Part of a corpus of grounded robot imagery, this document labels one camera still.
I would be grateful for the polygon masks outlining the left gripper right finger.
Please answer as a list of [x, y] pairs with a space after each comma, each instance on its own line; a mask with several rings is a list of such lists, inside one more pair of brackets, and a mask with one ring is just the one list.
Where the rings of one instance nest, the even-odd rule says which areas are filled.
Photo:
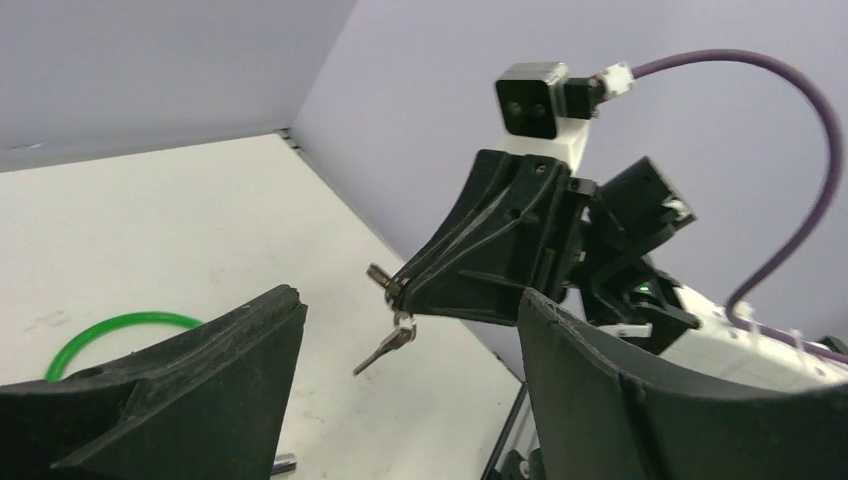
[[780, 393], [698, 373], [529, 289], [525, 377], [551, 479], [843, 479], [847, 389]]

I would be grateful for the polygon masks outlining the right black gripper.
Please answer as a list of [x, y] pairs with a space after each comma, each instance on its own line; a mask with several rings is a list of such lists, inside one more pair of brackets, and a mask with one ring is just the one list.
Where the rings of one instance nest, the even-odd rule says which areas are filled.
[[551, 157], [482, 150], [452, 210], [395, 274], [394, 307], [512, 326], [526, 289], [580, 294], [593, 326], [648, 325], [666, 350], [700, 321], [650, 253], [694, 215], [649, 158], [604, 184]]

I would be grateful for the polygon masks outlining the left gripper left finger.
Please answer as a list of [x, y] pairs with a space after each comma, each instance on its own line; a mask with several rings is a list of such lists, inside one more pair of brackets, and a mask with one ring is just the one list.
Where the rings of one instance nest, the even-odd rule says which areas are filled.
[[267, 479], [307, 308], [277, 286], [57, 382], [1, 389], [5, 479]]

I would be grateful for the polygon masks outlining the green cable lock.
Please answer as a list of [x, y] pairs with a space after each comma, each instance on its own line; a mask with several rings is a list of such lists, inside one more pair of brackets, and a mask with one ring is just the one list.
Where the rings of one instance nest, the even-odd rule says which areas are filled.
[[165, 325], [193, 329], [204, 322], [186, 315], [164, 311], [141, 311], [125, 313], [102, 320], [81, 331], [62, 346], [50, 361], [43, 379], [47, 382], [60, 381], [70, 363], [80, 352], [94, 341], [107, 334], [135, 326]]

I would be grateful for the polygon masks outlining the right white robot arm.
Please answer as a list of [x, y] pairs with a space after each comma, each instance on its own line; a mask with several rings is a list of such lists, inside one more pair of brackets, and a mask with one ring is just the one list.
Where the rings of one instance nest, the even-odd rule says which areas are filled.
[[550, 157], [482, 150], [386, 298], [406, 314], [512, 326], [526, 289], [555, 303], [576, 292], [588, 324], [685, 368], [785, 392], [845, 382], [820, 345], [735, 325], [653, 264], [693, 219], [648, 158], [598, 184]]

